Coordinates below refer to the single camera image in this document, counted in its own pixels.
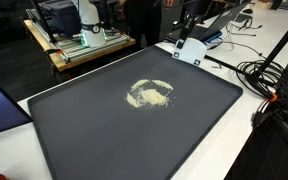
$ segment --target table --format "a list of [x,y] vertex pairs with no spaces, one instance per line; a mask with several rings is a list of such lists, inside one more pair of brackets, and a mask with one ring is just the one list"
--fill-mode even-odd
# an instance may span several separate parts
[[[247,32],[255,33],[257,36],[233,36],[233,41],[247,44],[267,56],[288,29],[288,11],[254,9],[253,16],[254,26],[263,24],[263,28],[248,30]],[[160,43],[158,46],[167,51],[174,49],[174,45],[168,43]],[[237,65],[245,60],[258,59],[257,54],[244,47],[236,46],[233,51],[230,51],[229,44],[223,44],[214,50],[208,51],[207,54],[232,65]],[[288,44],[279,53],[275,61],[283,67],[287,65]],[[243,87],[234,72],[224,67],[222,69],[212,68],[214,65],[216,64],[205,60],[202,61],[201,68]],[[263,101],[246,88],[243,87],[243,89],[244,94],[241,98],[213,127],[173,179],[224,179],[251,134],[252,114]],[[19,104],[28,112],[26,102],[27,99],[20,101]],[[0,133],[0,173],[18,179],[51,179],[31,123]]]
[[[47,41],[47,39],[43,36],[43,34],[40,32],[40,30],[33,25],[32,20],[27,19],[23,21],[23,24],[27,30],[28,34],[31,34],[32,37],[37,41],[37,43],[42,47],[43,51],[48,49],[54,49],[50,42]],[[108,55],[110,53],[122,50],[124,48],[130,47],[133,44],[135,44],[135,39],[130,38],[130,41],[125,41],[122,44],[117,44],[115,46],[112,46],[110,48],[103,49],[102,51],[96,51],[92,53],[90,56],[86,56],[82,59],[71,61],[69,63],[65,63],[63,58],[56,54],[50,54],[48,59],[50,60],[51,66],[53,67],[53,73],[57,72],[63,72],[65,70],[69,70],[73,67],[76,67],[78,65],[81,65],[83,63],[89,62],[91,60],[100,58],[102,56]]]

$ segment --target white desk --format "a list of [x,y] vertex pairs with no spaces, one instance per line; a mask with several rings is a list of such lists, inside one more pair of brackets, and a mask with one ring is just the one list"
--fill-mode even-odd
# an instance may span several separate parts
[[[257,36],[233,36],[233,41],[251,46],[267,56],[288,29],[288,11],[254,9],[253,16],[253,25],[262,24],[263,28],[248,30],[247,33]],[[174,45],[166,43],[160,43],[159,46],[170,51],[174,48]],[[230,45],[223,44],[207,54],[232,65],[245,60],[258,60],[257,54],[247,48],[235,46],[234,51],[229,50]],[[288,44],[275,61],[283,67],[287,65]],[[214,65],[213,62],[203,61],[201,67],[243,87],[234,72],[224,67],[212,68]],[[252,132],[251,116],[262,101],[244,88],[241,98],[214,126],[173,179],[223,179]],[[28,111],[26,100],[19,104]],[[17,179],[51,179],[32,124],[0,133],[0,173]]]

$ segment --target dark clothing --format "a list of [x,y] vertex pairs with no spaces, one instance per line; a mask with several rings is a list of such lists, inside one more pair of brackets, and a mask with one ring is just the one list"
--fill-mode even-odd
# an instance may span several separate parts
[[136,40],[135,51],[140,50],[142,34],[147,46],[159,42],[162,9],[161,4],[154,7],[155,0],[127,0],[124,6],[125,17],[130,27],[130,35]]

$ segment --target black mat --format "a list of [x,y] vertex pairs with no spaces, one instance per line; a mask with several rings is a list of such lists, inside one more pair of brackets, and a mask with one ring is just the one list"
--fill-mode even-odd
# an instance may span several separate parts
[[[140,79],[174,87],[167,107],[134,108]],[[29,100],[54,179],[166,179],[174,175],[242,89],[158,47]]]

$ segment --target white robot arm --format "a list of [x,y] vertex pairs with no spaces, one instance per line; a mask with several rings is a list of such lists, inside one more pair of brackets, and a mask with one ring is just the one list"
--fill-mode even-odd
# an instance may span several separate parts
[[79,11],[81,18],[82,45],[98,47],[105,44],[104,29],[100,26],[100,20],[96,7],[89,0],[71,0]]

